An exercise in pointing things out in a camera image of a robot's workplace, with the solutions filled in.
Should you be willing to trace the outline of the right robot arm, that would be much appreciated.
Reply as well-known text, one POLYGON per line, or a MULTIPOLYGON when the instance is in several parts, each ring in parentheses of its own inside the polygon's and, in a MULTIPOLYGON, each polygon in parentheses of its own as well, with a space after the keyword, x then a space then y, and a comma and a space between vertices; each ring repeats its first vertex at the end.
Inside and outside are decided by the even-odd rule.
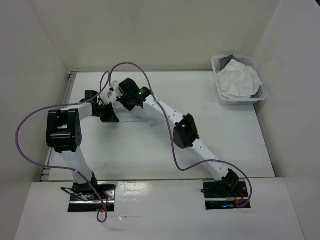
POLYGON ((195 119, 191 114, 182 114, 161 101, 147 87, 138 87, 131 78, 111 84, 116 100, 128 111, 142 118, 160 118, 168 124, 171 147, 187 150, 199 159, 190 167, 180 169, 187 171, 203 165, 216 181, 217 194, 228 198, 237 190, 238 175, 228 166, 218 162, 217 157, 206 147, 199 136, 195 119))

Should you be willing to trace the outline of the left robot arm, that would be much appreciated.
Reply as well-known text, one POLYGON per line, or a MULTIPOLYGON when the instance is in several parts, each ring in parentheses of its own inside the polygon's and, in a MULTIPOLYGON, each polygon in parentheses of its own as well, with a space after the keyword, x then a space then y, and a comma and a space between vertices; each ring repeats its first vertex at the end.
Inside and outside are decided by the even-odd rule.
POLYGON ((81 120, 97 117, 102 123, 119 123, 111 103, 99 104, 98 92, 86 90, 80 105, 50 110, 47 115, 46 143, 73 169, 73 189, 88 200, 98 197, 100 188, 81 150, 81 120))

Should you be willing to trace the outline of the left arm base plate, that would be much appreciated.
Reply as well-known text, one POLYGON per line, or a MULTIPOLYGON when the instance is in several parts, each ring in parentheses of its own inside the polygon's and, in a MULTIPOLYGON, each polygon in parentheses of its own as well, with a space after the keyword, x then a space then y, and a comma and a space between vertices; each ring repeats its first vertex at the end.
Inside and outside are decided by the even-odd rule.
POLYGON ((99 181, 95 186, 97 194, 87 185, 84 188, 76 186, 61 187, 64 193, 70 196, 68 204, 69 213, 97 212, 103 208, 102 201, 106 204, 108 212, 115 209, 116 183, 99 181))

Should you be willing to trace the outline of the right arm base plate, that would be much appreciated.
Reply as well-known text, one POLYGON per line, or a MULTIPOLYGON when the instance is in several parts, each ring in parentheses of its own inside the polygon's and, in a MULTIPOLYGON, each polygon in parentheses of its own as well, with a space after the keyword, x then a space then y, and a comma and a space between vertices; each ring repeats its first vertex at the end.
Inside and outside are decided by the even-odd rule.
POLYGON ((245 181, 239 181, 229 196, 223 196, 215 181, 204 181, 201 192, 204 195, 206 210, 239 209, 249 198, 245 181))

